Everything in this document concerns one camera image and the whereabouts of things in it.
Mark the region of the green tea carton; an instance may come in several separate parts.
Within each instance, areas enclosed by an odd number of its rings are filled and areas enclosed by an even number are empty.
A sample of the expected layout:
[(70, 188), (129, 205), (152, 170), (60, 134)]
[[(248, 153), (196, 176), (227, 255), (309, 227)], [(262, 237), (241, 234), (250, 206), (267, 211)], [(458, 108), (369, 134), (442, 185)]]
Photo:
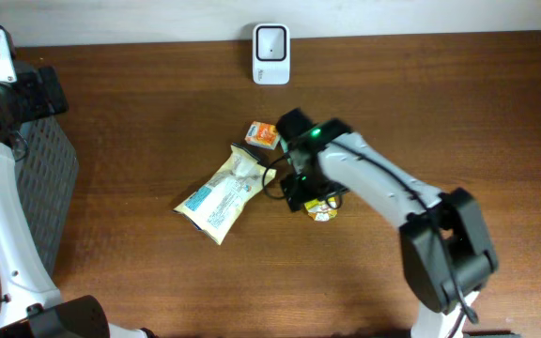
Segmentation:
[(312, 200), (304, 204), (307, 215), (315, 222), (328, 222), (338, 214), (338, 200), (331, 197), (326, 201)]

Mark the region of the yellow snack bag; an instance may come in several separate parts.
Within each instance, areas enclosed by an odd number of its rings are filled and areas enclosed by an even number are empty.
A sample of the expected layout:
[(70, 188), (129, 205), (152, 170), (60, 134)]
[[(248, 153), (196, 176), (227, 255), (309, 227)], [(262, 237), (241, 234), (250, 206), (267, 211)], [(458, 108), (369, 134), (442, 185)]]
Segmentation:
[(232, 144), (224, 164), (173, 211), (221, 245), (245, 205), (275, 176), (251, 151)]

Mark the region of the small orange tissue pack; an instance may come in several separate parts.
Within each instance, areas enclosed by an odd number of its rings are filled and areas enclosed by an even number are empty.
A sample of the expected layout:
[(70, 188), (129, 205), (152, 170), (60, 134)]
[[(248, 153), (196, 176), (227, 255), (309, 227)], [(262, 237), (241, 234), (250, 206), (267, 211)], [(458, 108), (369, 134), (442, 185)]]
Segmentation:
[(245, 135), (245, 142), (251, 146), (274, 150), (281, 136), (272, 124), (254, 121)]

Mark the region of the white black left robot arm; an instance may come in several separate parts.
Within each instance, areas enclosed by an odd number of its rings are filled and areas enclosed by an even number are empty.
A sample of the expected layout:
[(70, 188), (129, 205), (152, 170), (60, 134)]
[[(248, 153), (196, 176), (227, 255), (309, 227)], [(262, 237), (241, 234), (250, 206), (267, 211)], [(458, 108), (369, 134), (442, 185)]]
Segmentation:
[(67, 110), (51, 67), (26, 67), (17, 82), (0, 83), (0, 337), (150, 337), (147, 328), (110, 323), (93, 296), (64, 300), (30, 234), (13, 147), (23, 123)]

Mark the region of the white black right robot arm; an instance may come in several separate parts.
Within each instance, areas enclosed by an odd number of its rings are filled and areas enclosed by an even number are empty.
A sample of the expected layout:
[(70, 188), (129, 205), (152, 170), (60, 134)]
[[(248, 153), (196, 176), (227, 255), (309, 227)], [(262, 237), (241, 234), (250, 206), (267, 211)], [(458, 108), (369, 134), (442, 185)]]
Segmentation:
[(461, 337), (472, 303), (499, 267), (482, 210), (462, 188), (443, 192), (407, 174), (338, 118), (314, 123), (299, 108), (276, 125), (292, 173), (281, 181), (293, 211), (357, 194), (398, 232), (405, 279), (419, 312), (412, 337)]

